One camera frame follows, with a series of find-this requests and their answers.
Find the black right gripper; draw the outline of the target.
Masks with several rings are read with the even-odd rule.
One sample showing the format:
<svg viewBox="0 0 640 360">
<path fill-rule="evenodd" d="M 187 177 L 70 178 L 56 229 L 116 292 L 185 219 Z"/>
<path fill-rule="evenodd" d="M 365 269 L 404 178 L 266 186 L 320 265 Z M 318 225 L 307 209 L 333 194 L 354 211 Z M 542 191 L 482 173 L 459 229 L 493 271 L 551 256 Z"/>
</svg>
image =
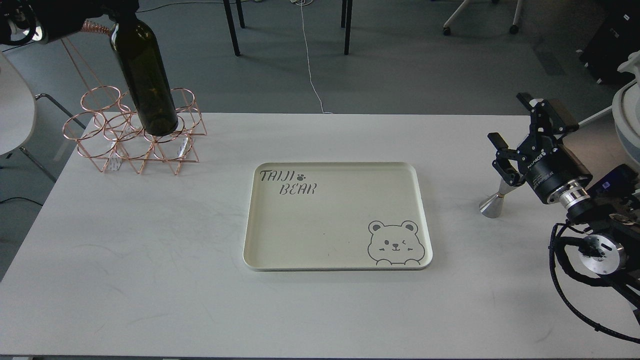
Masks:
<svg viewBox="0 0 640 360">
<path fill-rule="evenodd" d="M 487 135 L 496 149 L 492 166 L 504 182 L 519 187 L 526 181 L 544 204 L 553 203 L 553 193 L 570 182 L 588 185 L 594 176 L 562 142 L 579 129 L 579 122 L 558 99 L 534 98 L 528 92 L 519 92 L 516 98 L 530 112 L 529 132 L 518 146 L 519 153 L 509 149 L 498 132 Z M 517 160 L 518 170 L 511 163 Z"/>
</svg>

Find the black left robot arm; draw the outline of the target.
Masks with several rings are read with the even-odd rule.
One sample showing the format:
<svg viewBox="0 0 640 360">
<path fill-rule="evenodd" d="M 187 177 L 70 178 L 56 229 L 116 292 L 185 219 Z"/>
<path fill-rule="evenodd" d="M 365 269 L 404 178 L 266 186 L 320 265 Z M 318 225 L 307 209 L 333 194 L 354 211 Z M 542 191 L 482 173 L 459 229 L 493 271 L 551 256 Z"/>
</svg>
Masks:
<svg viewBox="0 0 640 360">
<path fill-rule="evenodd" d="M 137 0 L 3 0 L 1 43 L 51 43 L 79 32 L 87 19 L 107 15 L 118 22 L 134 16 L 139 7 Z"/>
</svg>

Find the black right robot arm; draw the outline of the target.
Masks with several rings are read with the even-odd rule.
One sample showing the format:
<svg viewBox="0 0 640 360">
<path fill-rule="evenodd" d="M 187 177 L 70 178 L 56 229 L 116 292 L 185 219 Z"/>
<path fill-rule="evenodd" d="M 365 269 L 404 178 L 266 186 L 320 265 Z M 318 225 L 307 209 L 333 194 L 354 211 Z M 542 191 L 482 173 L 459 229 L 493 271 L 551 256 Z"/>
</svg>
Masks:
<svg viewBox="0 0 640 360">
<path fill-rule="evenodd" d="M 510 149 L 497 132 L 487 135 L 496 149 L 493 168 L 502 178 L 499 189 L 478 206 L 487 218 L 497 218 L 506 194 L 528 184 L 544 204 L 560 204 L 566 219 L 551 228 L 548 245 L 550 275 L 565 305 L 595 331 L 638 343 L 601 325 L 577 310 L 558 281 L 556 266 L 579 283 L 610 288 L 639 317 L 639 174 L 621 164 L 590 186 L 593 175 L 563 143 L 579 123 L 556 99 L 519 92 L 517 99 L 530 116 L 528 134 Z"/>
</svg>

